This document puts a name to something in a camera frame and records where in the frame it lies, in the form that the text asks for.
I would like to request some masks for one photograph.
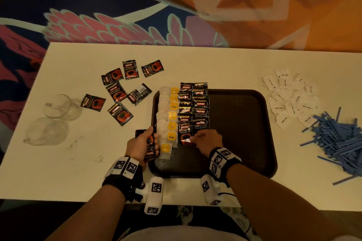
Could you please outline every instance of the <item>white table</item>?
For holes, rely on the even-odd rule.
[[[127,92],[141,83],[153,90],[136,107],[128,99],[122,102],[134,118],[121,127],[107,112],[113,100],[101,75],[122,68],[122,61],[129,59],[136,59],[139,71],[142,65],[160,59],[165,71],[147,79],[140,71],[140,78],[121,81]],[[150,125],[152,99],[159,87],[207,81],[209,88],[254,89],[268,99],[270,93],[263,87],[262,77],[284,68],[316,84],[322,106],[331,115],[341,106],[340,122],[351,122],[355,117],[362,120],[361,54],[51,43],[0,167],[0,198],[87,201],[100,188],[115,159],[124,155],[134,130]],[[70,134],[61,144],[24,144],[27,126],[44,116],[45,98],[58,93],[79,100],[88,93],[107,101],[100,113],[82,109],[80,118],[69,122]],[[339,166],[318,159],[322,154],[318,146],[299,147],[311,140],[312,133],[301,133],[304,127],[298,120],[282,130],[270,111],[269,118],[278,161],[273,179],[319,209],[362,211],[362,179],[333,186],[332,182],[348,175]],[[147,170],[145,181],[150,177]],[[206,204],[198,179],[174,178],[165,183],[164,204]],[[229,197],[224,206],[238,203]]]

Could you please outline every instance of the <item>black and white marker band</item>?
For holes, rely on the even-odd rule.
[[[136,194],[136,188],[144,187],[142,166],[129,156],[118,158],[104,176],[102,186],[112,185],[119,189],[126,201],[141,202],[142,195]]]
[[[234,164],[242,164],[242,160],[226,148],[215,148],[210,152],[210,175],[218,181],[230,185],[226,179],[226,172]]]

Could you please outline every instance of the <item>brown serving tray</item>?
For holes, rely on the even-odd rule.
[[[153,98],[152,126],[160,92]],[[239,156],[245,166],[271,178],[277,158],[265,98],[254,90],[209,89],[210,128],[223,136],[224,147]],[[151,172],[162,178],[201,178],[207,174],[209,159],[195,146],[173,149],[171,160],[158,157],[149,163]]]

